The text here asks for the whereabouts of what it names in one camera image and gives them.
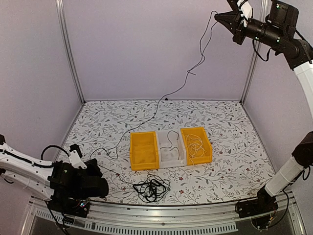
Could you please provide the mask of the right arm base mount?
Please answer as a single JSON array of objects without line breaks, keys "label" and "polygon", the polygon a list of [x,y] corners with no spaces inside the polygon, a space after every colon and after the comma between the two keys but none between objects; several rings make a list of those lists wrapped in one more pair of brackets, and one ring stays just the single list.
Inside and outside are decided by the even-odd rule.
[{"label": "right arm base mount", "polygon": [[277,216],[278,204],[275,196],[270,196],[265,187],[257,192],[256,199],[239,200],[235,212],[240,218],[251,218],[252,225],[258,230],[266,230]]}]

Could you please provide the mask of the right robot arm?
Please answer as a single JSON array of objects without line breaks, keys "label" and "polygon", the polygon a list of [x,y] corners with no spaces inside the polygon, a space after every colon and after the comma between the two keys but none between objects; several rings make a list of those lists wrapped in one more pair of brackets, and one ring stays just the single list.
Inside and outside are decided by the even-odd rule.
[{"label": "right robot arm", "polygon": [[292,153],[313,130],[313,3],[310,0],[264,0],[266,15],[255,18],[247,0],[230,0],[230,11],[215,19],[241,45],[251,40],[253,75],[243,105],[273,167],[266,187],[282,190],[282,168],[301,170]]}]

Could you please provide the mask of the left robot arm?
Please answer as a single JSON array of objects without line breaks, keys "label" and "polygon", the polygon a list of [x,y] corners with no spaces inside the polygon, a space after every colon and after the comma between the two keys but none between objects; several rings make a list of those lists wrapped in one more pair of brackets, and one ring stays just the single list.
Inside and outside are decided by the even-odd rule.
[{"label": "left robot arm", "polygon": [[0,175],[47,202],[56,212],[86,217],[92,197],[105,198],[109,185],[96,159],[82,161],[79,145],[65,153],[69,162],[45,161],[23,154],[0,137]]}]

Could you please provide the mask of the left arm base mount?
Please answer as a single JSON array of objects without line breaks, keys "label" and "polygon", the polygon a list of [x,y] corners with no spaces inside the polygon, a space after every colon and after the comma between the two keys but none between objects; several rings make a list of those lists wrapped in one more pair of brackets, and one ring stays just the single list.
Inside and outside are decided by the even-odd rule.
[{"label": "left arm base mount", "polygon": [[59,201],[56,199],[47,202],[47,207],[50,210],[60,212],[66,215],[87,218],[90,209],[89,199],[66,199]]}]

